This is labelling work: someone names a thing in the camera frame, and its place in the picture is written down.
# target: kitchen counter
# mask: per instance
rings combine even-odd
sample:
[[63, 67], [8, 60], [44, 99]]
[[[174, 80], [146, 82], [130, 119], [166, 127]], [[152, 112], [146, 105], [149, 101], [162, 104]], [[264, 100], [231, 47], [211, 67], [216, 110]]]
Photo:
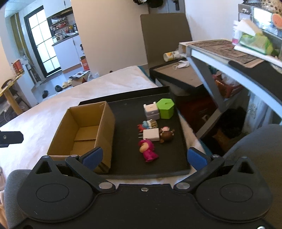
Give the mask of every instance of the kitchen counter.
[[71, 36], [68, 36], [67, 38], [65, 38], [65, 39], [63, 39], [63, 40], [56, 42], [56, 43], [53, 44], [52, 46], [55, 46], [55, 45], [57, 45], [57, 44], [60, 44], [61, 42], [65, 41], [65, 40], [68, 40], [68, 39], [70, 39], [70, 38], [73, 38], [73, 37], [75, 37], [75, 36], [77, 36], [77, 35], [79, 35], [79, 33], [74, 34], [74, 35], [71, 35]]

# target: glass door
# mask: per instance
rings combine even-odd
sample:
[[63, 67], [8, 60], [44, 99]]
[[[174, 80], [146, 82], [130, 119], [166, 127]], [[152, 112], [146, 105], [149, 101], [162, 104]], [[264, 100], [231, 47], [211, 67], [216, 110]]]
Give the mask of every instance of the glass door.
[[43, 6], [25, 16], [32, 49], [45, 77], [61, 69]]

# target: green tissue package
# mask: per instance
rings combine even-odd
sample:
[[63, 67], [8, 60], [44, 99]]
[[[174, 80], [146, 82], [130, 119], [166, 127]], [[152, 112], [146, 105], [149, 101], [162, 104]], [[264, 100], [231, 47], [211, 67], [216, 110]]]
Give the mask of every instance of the green tissue package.
[[244, 34], [239, 43], [264, 55], [271, 55], [273, 52], [272, 43], [264, 35], [256, 34], [255, 36], [251, 36]]

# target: blue gripper pad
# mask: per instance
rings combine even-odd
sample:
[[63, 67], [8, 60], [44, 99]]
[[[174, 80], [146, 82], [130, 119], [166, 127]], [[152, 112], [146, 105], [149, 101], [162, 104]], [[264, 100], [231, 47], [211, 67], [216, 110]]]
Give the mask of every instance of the blue gripper pad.
[[191, 166], [193, 166], [197, 171], [205, 167], [211, 158], [201, 151], [198, 151], [196, 148], [191, 147], [187, 152], [187, 160]]
[[79, 161], [93, 171], [103, 160], [103, 149], [96, 147], [88, 153], [79, 157]]

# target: frosted glass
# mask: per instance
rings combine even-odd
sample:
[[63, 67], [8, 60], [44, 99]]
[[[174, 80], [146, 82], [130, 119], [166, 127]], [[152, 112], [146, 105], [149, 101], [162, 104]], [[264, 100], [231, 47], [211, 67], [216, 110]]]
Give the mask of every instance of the frosted glass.
[[41, 30], [44, 41], [52, 37], [47, 20], [39, 24], [39, 26], [40, 26], [40, 30]]
[[33, 28], [33, 27], [35, 27], [35, 26], [37, 26], [39, 24], [38, 20], [37, 20], [36, 14], [31, 16], [28, 20], [29, 20], [30, 28]]
[[50, 38], [47, 41], [45, 41], [45, 45], [46, 45], [46, 48], [47, 48], [47, 51], [49, 53], [50, 58], [56, 56], [54, 47], [52, 46], [53, 44], [54, 44], [54, 42], [53, 42], [52, 38]]
[[39, 24], [47, 20], [44, 10], [39, 11], [36, 15]]
[[46, 61], [45, 63], [43, 63], [43, 65], [44, 65], [47, 73], [55, 70], [51, 60]]
[[59, 63], [58, 58], [56, 56], [54, 58], [52, 58], [51, 60], [52, 60], [52, 63], [54, 65], [55, 69], [60, 67], [60, 63]]
[[41, 57], [41, 60], [42, 62], [45, 62], [47, 60], [50, 59], [49, 55], [48, 55], [48, 52], [47, 52], [47, 49], [46, 49], [46, 46], [44, 43], [40, 44], [38, 47], [37, 47], [37, 50], [39, 52], [39, 55]]
[[34, 42], [35, 45], [39, 45], [40, 43], [42, 43], [44, 40], [42, 38], [41, 32], [40, 32], [40, 28], [39, 25], [35, 26], [33, 29], [31, 29], [33, 38], [34, 38]]

